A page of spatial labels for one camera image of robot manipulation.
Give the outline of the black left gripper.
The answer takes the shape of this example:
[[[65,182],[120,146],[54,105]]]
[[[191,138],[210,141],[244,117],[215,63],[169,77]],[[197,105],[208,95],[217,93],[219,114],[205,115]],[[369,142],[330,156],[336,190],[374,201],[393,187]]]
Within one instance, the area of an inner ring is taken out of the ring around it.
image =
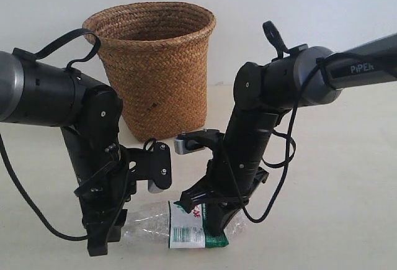
[[[73,147],[73,169],[78,181],[82,223],[87,231],[89,256],[105,256],[109,242],[119,242],[127,219],[123,206],[131,198],[127,147],[93,149]]]

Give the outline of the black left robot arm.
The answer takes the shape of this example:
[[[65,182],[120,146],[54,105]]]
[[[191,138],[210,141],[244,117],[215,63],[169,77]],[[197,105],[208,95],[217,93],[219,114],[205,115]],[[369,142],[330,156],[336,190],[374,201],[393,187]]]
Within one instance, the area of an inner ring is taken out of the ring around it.
[[[122,100],[108,85],[69,66],[1,53],[1,121],[58,127],[78,182],[76,195],[90,256],[121,238],[129,160],[119,144]]]

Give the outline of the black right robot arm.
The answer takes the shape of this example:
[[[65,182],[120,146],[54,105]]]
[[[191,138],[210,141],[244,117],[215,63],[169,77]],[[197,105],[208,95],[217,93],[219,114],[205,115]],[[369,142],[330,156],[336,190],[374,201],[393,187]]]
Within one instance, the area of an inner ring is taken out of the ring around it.
[[[344,52],[306,45],[286,49],[277,38],[272,43],[277,58],[266,65],[247,62],[239,69],[225,132],[199,130],[174,140],[180,155],[202,148],[212,151],[204,177],[184,191],[179,202],[186,212],[203,204],[206,228],[214,236],[224,232],[266,181],[262,157],[283,116],[299,107],[332,103],[345,88],[396,80],[396,35]]]

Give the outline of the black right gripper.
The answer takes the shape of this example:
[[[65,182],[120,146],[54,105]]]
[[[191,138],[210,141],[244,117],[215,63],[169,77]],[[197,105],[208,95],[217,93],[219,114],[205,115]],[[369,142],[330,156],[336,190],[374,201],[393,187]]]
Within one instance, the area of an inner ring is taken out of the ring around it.
[[[239,198],[246,202],[268,176],[259,166],[268,141],[268,133],[223,133],[204,177],[182,192],[179,205],[188,214],[197,205],[208,204],[208,232],[212,236],[222,235],[229,224],[245,218]]]

